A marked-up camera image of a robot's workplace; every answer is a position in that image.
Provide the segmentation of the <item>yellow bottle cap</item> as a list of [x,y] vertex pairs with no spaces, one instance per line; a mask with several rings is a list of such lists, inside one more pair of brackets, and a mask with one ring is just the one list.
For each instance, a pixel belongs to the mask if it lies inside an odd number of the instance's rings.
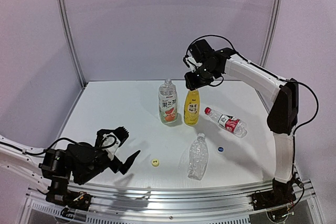
[[151,160],[151,165],[153,167],[158,167],[160,165],[160,161],[158,159],[154,158],[154,159]]

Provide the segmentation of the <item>red label water bottle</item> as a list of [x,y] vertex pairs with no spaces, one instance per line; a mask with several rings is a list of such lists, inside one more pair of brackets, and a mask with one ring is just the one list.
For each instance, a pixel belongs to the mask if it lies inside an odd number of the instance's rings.
[[209,107],[206,107],[204,112],[215,124],[236,137],[243,138],[247,135],[247,126],[243,120],[220,113]]

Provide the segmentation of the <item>blue white bottle cap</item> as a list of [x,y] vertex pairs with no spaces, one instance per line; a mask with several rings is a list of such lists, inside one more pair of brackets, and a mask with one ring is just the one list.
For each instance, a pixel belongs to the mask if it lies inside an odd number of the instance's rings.
[[218,152],[218,153],[223,153],[223,152],[224,152],[224,148],[221,147],[221,146],[218,147],[218,148],[217,148],[217,152]]

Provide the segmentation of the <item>clear plastic bottle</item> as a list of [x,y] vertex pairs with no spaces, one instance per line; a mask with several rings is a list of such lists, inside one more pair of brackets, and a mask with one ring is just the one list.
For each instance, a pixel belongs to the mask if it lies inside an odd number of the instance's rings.
[[188,178],[199,181],[203,179],[208,164],[208,156],[205,134],[198,133],[189,150]]

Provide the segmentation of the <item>fruit tea bottle white label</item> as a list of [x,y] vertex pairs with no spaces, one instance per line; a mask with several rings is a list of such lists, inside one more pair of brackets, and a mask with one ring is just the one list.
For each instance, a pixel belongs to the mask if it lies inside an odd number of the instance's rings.
[[173,123],[178,116],[178,98],[176,85],[171,79],[166,79],[158,90],[159,116],[164,124]]

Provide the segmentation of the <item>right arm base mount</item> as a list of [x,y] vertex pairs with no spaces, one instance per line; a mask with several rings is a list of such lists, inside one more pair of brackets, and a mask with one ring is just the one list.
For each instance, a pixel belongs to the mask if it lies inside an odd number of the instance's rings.
[[[298,199],[293,189],[294,184],[302,190]],[[271,190],[257,190],[251,195],[253,210],[266,210],[267,218],[272,223],[282,223],[290,214],[293,214],[294,208],[301,201],[304,193],[304,183],[298,177],[294,176],[287,183],[273,179]]]

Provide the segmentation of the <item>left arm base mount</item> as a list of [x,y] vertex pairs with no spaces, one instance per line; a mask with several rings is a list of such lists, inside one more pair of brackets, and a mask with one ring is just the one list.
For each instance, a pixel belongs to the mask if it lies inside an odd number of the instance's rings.
[[63,206],[60,215],[73,218],[76,210],[88,211],[92,195],[84,191],[71,191],[67,182],[51,181],[46,193],[46,201],[58,206]]

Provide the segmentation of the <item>yellow drink bottle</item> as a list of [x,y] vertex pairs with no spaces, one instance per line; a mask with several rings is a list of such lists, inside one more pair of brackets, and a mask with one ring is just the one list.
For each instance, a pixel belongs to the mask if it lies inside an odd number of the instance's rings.
[[198,123],[200,110],[200,95],[199,91],[188,91],[184,103],[184,123],[193,126]]

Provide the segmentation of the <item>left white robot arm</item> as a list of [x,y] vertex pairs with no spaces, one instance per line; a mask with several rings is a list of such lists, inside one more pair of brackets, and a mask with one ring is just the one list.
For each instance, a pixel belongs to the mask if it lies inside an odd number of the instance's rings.
[[33,148],[2,137],[1,167],[28,180],[49,202],[81,201],[88,197],[87,193],[69,190],[69,182],[83,185],[106,169],[126,174],[140,153],[136,151],[125,162],[117,158],[116,152],[128,137],[129,132],[122,126],[100,129],[94,144],[67,137],[56,140],[66,141],[65,149],[56,149],[56,143],[45,149]]

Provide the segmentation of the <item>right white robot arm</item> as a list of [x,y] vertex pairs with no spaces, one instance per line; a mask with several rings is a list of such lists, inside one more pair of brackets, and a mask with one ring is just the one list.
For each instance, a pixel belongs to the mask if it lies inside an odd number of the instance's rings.
[[294,135],[298,123],[299,87],[243,57],[233,46],[215,50],[204,39],[192,42],[183,57],[190,69],[184,75],[189,90],[211,86],[224,75],[251,86],[272,102],[267,125],[275,138],[274,180],[286,184],[294,175]]

